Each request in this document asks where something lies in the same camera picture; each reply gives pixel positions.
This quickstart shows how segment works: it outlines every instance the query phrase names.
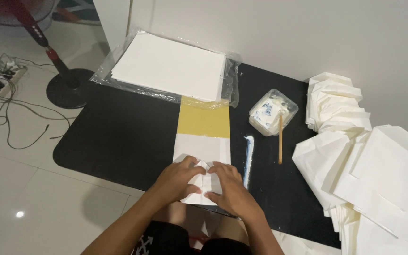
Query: plastic bag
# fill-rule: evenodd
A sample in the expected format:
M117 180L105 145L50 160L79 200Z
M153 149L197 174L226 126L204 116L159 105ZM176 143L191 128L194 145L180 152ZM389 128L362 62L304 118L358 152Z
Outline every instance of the plastic bag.
M105 58L97 72L91 77L91 81L94 81L101 85L106 85L110 87L114 87L117 89L127 90L130 92L147 95L159 99L163 99L170 102L175 103L184 103L187 105L191 105L194 107L199 107L203 109L215 109L222 106L232 106L237 107L238 105L238 66L242 62L242 58L239 54L228 52L228 51L220 51L216 49L212 49L209 47L205 47L201 43L196 43L192 41L188 41L179 37L168 38L163 35L153 34L155 36L159 36L162 38L170 39L179 43L184 43L187 45L199 47L201 49L206 49L212 52L225 54L226 55L226 64L223 74L223 85L221 91L221 101L219 102L204 102L200 101L195 98L185 97L174 93L169 93L161 90L146 88L142 86L137 86L134 84L124 83L118 81L111 77L111 70L116 65L117 61L121 58L124 54L125 50L128 48L130 43L133 41L133 38L138 33L147 33L139 28L133 28L129 31L128 36L125 39L124 45L119 45L115 49L113 49Z

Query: black table top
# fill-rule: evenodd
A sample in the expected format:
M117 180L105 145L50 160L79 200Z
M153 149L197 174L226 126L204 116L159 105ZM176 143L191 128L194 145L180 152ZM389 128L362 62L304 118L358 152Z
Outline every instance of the black table top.
M265 212L270 228L340 248L339 235L292 161L295 145L312 136L305 124L308 84L250 65L239 66L238 107L230 107L231 163L243 175L247 142L254 137L248 190ZM251 107L277 89L299 111L278 136L265 137L248 123ZM100 86L58 143L54 161L63 167L146 191L173 160L180 105ZM217 206L203 206L225 213Z

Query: yellow paper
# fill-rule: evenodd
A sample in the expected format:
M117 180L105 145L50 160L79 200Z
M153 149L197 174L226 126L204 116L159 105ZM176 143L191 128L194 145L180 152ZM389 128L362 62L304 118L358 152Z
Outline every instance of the yellow paper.
M183 96L182 101L184 99L190 100L191 98ZM206 110L181 103L177 133L230 138L229 111L229 106Z

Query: black shorts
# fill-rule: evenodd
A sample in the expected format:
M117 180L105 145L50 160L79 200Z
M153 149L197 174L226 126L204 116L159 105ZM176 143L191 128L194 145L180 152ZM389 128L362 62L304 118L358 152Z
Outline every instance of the black shorts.
M204 243L201 253L190 248L188 232L167 222L151 221L133 255L251 255L246 244L228 238L210 239Z

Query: glue container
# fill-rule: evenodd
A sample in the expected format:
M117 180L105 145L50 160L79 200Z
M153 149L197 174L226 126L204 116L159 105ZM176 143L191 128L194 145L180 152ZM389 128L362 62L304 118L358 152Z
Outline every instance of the glue container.
M283 129L297 113L298 106L277 89L272 89L250 110L248 122L264 136L277 136L283 115Z

